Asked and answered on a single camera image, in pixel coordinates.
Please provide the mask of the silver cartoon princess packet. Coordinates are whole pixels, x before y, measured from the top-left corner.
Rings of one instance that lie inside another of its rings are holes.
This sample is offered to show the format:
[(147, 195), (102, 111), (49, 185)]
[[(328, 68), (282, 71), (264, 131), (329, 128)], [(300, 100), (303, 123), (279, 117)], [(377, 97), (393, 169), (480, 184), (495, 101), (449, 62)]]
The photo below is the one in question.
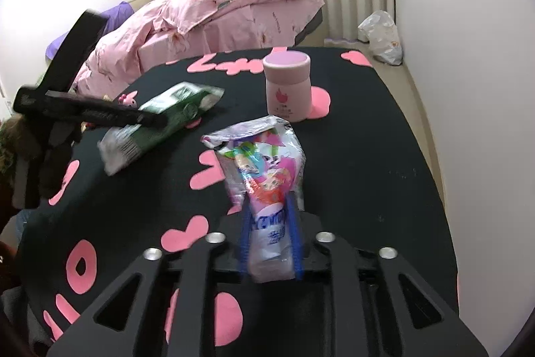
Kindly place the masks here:
[(211, 132), (201, 142), (216, 152), (228, 194), (254, 218), (248, 274), (257, 283), (295, 279), (286, 196), (302, 205), (306, 156), (291, 124), (276, 116), (240, 122)]

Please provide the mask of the green white snack packet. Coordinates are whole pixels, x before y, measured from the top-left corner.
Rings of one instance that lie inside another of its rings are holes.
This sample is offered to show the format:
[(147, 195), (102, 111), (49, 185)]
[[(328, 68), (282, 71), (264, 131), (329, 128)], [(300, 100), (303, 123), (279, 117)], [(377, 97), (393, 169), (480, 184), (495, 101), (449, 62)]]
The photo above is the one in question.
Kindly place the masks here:
[(98, 142), (104, 171), (112, 176), (125, 169), (180, 129), (194, 123), (223, 97), (219, 87), (180, 82), (140, 108), (159, 117), (156, 127), (130, 125), (110, 128)]

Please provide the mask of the pink caterpillar toy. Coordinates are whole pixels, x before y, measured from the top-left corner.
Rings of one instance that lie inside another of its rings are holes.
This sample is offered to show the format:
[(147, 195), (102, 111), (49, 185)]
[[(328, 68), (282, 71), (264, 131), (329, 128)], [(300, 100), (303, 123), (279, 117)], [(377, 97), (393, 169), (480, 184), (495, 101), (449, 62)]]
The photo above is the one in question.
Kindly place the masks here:
[(136, 108), (137, 102), (135, 100), (136, 96), (138, 94), (138, 91), (131, 91), (129, 93), (124, 93), (119, 96), (118, 102), (121, 105), (125, 105), (128, 107)]

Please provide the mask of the black cloth with pink shapes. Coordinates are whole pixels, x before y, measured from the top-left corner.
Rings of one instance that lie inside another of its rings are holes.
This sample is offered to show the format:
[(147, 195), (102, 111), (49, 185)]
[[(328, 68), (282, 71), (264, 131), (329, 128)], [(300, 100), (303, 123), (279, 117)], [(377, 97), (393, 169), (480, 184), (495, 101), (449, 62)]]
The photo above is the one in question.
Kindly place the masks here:
[[(295, 125), (306, 155), (304, 205), (353, 247), (394, 247), (452, 308), (458, 306), (452, 237), (414, 134), (376, 71), (359, 56), (312, 48), (311, 81), (321, 99)], [(231, 200), (201, 137), (266, 114), (261, 50), (155, 67), (130, 86), (138, 103), (180, 82), (222, 88), (200, 124), (184, 128), (114, 176), (103, 170), (101, 130), (83, 135), (59, 201), (29, 218), (18, 257), (36, 351), (53, 339), (142, 251), (181, 253), (229, 215)]]

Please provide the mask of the purple pillow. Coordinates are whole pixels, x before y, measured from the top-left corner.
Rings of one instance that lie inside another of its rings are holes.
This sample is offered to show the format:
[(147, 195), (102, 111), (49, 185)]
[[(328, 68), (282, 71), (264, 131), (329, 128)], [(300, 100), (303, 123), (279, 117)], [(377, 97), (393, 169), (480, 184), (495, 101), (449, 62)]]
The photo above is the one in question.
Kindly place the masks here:
[(118, 29), (133, 13), (129, 3), (120, 2), (100, 13), (83, 14), (82, 23), (76, 22), (71, 31), (58, 36), (47, 46), (46, 59), (53, 61), (67, 41), (68, 54), (84, 61), (100, 37)]

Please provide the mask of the pink jar with lid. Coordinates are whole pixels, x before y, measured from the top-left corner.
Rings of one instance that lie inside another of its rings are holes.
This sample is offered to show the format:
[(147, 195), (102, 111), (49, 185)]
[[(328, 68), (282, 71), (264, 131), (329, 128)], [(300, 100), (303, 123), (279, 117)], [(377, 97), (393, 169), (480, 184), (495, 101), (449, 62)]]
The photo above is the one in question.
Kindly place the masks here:
[(300, 51), (282, 51), (263, 59), (266, 107), (269, 115), (290, 122), (307, 118), (311, 110), (310, 57)]

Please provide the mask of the beige bed base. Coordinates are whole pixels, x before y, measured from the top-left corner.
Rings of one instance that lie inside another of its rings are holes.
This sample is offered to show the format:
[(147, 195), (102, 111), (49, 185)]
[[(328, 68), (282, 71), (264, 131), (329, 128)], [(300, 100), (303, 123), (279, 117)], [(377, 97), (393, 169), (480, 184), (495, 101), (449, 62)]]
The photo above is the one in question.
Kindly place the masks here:
[(322, 9), (319, 9), (317, 13), (314, 15), (314, 17), (307, 23), (307, 25), (304, 27), (302, 31), (300, 31), (294, 41), (294, 46), (298, 46), (303, 42), (307, 36), (309, 36), (311, 33), (315, 32), (316, 29), (323, 23), (323, 11)]

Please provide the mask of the white plastic bag on floor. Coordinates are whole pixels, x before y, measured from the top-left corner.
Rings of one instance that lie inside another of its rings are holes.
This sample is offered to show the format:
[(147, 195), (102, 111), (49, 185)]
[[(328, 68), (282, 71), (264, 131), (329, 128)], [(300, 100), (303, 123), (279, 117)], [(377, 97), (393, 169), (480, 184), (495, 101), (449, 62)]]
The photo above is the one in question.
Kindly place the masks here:
[(404, 51), (394, 19), (383, 10), (374, 11), (358, 26), (359, 32), (367, 39), (373, 57), (391, 66), (400, 66)]

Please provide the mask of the pink floral duvet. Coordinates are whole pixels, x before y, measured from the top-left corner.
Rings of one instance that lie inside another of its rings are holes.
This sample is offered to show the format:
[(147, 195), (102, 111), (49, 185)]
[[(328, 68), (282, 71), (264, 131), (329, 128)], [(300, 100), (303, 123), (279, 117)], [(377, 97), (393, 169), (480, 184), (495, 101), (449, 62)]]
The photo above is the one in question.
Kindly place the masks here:
[(102, 36), (74, 80), (80, 95), (114, 99), (164, 63), (294, 46), (324, 0), (153, 0)]

